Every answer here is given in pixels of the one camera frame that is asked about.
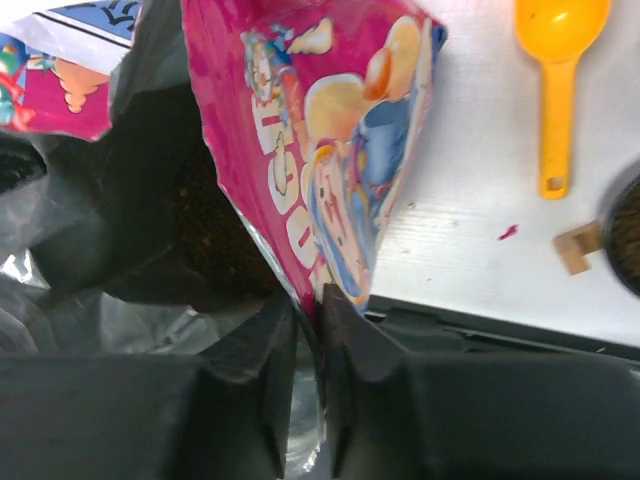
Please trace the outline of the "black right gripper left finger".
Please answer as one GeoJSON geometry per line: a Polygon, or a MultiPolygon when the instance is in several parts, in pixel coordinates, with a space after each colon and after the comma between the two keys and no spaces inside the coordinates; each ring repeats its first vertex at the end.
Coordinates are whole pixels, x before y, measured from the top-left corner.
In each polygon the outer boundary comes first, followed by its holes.
{"type": "Polygon", "coordinates": [[[278,479],[295,370],[283,295],[196,355],[5,354],[5,479],[278,479]]]}

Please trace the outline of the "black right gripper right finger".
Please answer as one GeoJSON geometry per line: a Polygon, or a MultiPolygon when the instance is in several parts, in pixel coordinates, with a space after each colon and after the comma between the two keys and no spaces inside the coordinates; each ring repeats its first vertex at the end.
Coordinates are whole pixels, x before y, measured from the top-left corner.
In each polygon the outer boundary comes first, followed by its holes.
{"type": "Polygon", "coordinates": [[[639,370],[388,330],[324,289],[327,445],[336,479],[635,479],[639,370]]]}

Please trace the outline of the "pink pet food bag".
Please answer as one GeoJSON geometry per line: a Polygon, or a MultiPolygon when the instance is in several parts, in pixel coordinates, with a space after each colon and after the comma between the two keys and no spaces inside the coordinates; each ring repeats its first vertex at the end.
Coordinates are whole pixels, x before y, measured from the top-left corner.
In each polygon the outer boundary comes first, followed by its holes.
{"type": "Polygon", "coordinates": [[[324,289],[365,315],[446,27],[414,1],[23,7],[1,14],[1,358],[196,355],[283,295],[328,450],[324,289]],[[178,246],[200,144],[269,296],[213,290],[178,246]]]}

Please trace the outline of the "yellow plastic scoop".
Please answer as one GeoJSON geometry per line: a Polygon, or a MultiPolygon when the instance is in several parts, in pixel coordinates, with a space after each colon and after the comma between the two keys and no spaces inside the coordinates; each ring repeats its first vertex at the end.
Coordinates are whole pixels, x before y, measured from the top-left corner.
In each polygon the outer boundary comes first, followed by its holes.
{"type": "Polygon", "coordinates": [[[604,29],[611,5],[609,0],[514,3],[519,43],[541,69],[538,189],[544,199],[562,199],[569,192],[577,66],[604,29]]]}

